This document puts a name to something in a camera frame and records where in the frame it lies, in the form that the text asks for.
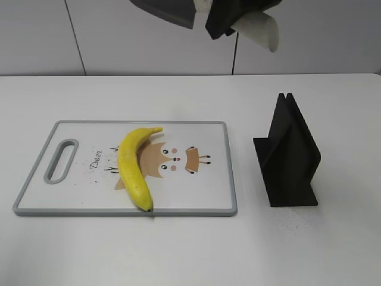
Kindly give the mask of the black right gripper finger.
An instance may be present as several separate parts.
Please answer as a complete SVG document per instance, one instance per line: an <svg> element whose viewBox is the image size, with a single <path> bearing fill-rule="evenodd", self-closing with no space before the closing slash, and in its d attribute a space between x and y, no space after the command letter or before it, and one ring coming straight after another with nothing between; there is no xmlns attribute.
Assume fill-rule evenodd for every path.
<svg viewBox="0 0 381 286"><path fill-rule="evenodd" d="M263 13L264 11L278 6L282 1L238 1L239 11L244 11L244 14L241 14L240 18L237 18L234 23L231 23L231 26L224 32L226 36L230 36L235 32L239 32L237 28L233 28L233 24L236 24L239 20L242 20L244 16L252 13Z"/></svg>
<svg viewBox="0 0 381 286"><path fill-rule="evenodd" d="M216 40L225 34L233 23L245 13L256 8L256 1L251 0L216 0L212 1L205 28L211 39Z"/></svg>

